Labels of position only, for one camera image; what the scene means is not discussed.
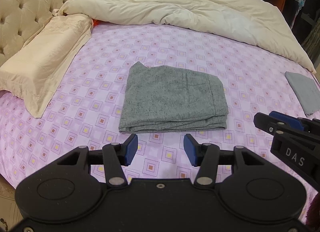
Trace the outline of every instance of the folded garment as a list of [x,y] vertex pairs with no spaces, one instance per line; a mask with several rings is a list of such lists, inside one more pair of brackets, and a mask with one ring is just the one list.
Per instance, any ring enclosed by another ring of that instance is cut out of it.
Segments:
[[221,81],[187,69],[140,62],[129,71],[119,132],[222,130],[228,106]]
[[311,115],[320,110],[320,91],[313,79],[289,71],[284,75],[306,115]]

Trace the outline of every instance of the folded gray cloth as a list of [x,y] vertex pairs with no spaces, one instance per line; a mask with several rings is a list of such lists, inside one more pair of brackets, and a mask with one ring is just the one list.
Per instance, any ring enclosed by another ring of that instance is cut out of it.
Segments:
[[313,79],[289,71],[284,75],[296,94],[305,115],[311,115],[320,110],[320,91]]
[[217,77],[137,62],[129,71],[119,132],[221,130],[227,127],[227,114]]

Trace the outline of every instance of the cream comforter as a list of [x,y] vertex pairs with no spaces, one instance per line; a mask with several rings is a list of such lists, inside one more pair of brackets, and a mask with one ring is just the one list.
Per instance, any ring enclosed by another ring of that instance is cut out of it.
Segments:
[[56,15],[83,13],[120,25],[170,24],[259,46],[316,73],[277,7],[262,0],[69,0]]

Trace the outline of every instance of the beige pillow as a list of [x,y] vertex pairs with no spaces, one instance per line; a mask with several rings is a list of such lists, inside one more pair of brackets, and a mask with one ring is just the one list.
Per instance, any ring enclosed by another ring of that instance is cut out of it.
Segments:
[[51,18],[0,67],[0,90],[22,98],[30,114],[40,118],[91,28],[92,19],[83,14]]

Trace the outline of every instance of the white lettering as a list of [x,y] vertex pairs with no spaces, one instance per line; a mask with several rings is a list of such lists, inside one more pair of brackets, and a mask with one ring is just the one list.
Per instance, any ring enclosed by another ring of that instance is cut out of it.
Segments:
[[299,162],[299,165],[300,165],[300,166],[303,166],[303,161],[304,161],[304,158],[301,157],[301,158],[300,158],[300,162]]
[[294,160],[295,162],[297,162],[297,154],[295,153],[291,159]]
[[286,151],[286,153],[285,153],[285,155],[290,156],[290,154],[291,154],[291,149],[288,148],[287,151]]

